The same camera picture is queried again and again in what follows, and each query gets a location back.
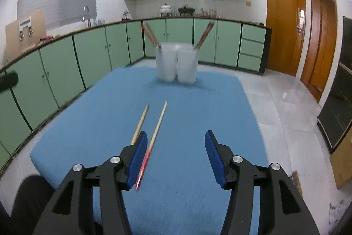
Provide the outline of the wooden closed door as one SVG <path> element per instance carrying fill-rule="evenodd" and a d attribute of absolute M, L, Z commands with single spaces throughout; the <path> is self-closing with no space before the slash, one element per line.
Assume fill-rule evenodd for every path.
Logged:
<path fill-rule="evenodd" d="M 301 58 L 306 15 L 306 0 L 267 0 L 266 25 L 271 32 L 267 67 L 297 74 Z"/>

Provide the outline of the patterned floor rag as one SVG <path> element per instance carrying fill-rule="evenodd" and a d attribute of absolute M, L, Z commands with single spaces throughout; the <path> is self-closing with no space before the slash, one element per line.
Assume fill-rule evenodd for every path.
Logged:
<path fill-rule="evenodd" d="M 332 203 L 329 204 L 329 231 L 332 231 L 337 226 L 337 224 L 343 217 L 345 210 L 346 207 L 345 202 L 343 200 L 339 201 L 336 205 L 333 205 Z"/>

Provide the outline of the black glass cabinet appliance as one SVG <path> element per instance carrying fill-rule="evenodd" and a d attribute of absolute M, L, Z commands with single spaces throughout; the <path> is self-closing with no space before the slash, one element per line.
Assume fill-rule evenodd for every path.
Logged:
<path fill-rule="evenodd" d="M 328 150 L 333 153 L 351 127 L 351 19 L 343 17 L 343 39 L 337 74 L 328 98 L 317 117 Z"/>

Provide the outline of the blue tablecloth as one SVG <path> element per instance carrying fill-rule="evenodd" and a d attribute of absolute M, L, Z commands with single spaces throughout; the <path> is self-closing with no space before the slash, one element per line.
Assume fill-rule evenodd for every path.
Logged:
<path fill-rule="evenodd" d="M 160 81 L 154 68 L 119 68 L 61 112 L 30 158 L 58 187 L 73 165 L 94 167 L 131 142 L 143 111 L 154 146 L 138 189 L 123 193 L 133 234 L 219 234 L 230 192 L 215 181 L 205 149 L 212 131 L 250 163 L 268 159 L 239 80 L 200 72 L 196 82 Z"/>

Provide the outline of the cardboard board with hardware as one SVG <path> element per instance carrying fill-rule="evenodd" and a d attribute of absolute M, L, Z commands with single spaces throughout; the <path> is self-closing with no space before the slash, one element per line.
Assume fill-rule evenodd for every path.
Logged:
<path fill-rule="evenodd" d="M 45 36 L 45 11 L 39 10 L 20 18 L 5 27 L 5 59 L 12 61 L 36 47 Z"/>

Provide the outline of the chrome sink faucet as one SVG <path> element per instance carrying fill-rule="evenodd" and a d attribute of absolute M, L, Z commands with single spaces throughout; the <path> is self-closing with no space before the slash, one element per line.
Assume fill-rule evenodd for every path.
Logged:
<path fill-rule="evenodd" d="M 88 5 L 84 6 L 84 15 L 82 17 L 82 22 L 87 23 L 88 28 L 91 27 L 90 10 L 89 10 Z"/>

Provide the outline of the wooden open door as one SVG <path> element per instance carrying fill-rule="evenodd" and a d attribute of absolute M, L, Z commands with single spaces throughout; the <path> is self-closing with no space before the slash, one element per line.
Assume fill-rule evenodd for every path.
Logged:
<path fill-rule="evenodd" d="M 336 0 L 311 0 L 308 50 L 301 81 L 316 101 L 326 87 L 337 40 Z"/>

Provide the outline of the white twin utensil holder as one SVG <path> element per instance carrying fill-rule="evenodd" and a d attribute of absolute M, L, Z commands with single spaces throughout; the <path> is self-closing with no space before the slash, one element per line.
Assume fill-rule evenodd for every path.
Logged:
<path fill-rule="evenodd" d="M 199 52 L 192 44 L 161 43 L 155 49 L 157 76 L 161 81 L 196 82 Z"/>

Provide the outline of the black wok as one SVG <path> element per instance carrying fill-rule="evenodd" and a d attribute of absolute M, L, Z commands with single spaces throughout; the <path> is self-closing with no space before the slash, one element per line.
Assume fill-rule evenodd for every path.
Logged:
<path fill-rule="evenodd" d="M 180 16 L 192 16 L 196 10 L 194 8 L 190 8 L 187 5 L 184 5 L 183 7 L 178 8 L 178 12 Z"/>

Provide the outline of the wooden stool with patterned cushion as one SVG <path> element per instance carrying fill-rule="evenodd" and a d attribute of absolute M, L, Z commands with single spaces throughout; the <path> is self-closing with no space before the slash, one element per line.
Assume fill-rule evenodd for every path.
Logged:
<path fill-rule="evenodd" d="M 299 192 L 299 194 L 301 196 L 303 196 L 303 192 L 301 189 L 301 183 L 300 183 L 299 176 L 298 176 L 298 173 L 296 170 L 293 171 L 293 173 L 290 175 L 290 179 L 291 179 L 293 185 L 295 186 L 295 188 L 297 189 L 297 191 Z"/>

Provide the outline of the green lower kitchen cabinets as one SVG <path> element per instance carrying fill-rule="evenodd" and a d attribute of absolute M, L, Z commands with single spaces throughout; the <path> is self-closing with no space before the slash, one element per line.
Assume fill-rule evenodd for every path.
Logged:
<path fill-rule="evenodd" d="M 30 134 L 106 74 L 154 58 L 142 20 L 125 20 L 71 32 L 31 48 L 1 68 L 18 84 L 1 93 L 1 169 Z M 263 74 L 271 29 L 262 24 L 216 19 L 199 51 L 202 64 Z"/>

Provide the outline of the black trousers leg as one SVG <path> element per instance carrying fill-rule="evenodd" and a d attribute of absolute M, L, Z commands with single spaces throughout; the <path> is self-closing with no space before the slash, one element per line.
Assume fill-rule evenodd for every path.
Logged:
<path fill-rule="evenodd" d="M 55 189 L 41 176 L 27 177 L 18 189 L 11 220 L 14 234 L 32 234 Z"/>

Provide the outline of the red cloth on counter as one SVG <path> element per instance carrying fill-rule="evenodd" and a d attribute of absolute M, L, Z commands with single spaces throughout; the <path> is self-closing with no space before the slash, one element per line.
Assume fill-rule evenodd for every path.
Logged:
<path fill-rule="evenodd" d="M 54 39 L 53 36 L 49 36 L 49 35 L 43 36 L 43 37 L 40 38 L 40 44 L 41 45 L 45 44 L 45 43 L 47 43 L 49 41 L 52 41 L 53 39 Z"/>

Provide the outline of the silver kettle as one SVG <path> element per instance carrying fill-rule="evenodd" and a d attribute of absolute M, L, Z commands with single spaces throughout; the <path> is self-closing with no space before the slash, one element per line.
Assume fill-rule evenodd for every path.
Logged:
<path fill-rule="evenodd" d="M 129 20 L 129 11 L 125 10 L 123 12 L 123 17 L 122 17 L 123 20 Z"/>

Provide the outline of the white cooking pot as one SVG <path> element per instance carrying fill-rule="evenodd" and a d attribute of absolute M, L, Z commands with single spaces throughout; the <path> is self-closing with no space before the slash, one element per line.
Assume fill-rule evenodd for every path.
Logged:
<path fill-rule="evenodd" d="M 160 15 L 161 17 L 172 17 L 172 7 L 168 4 L 163 4 L 160 8 Z"/>

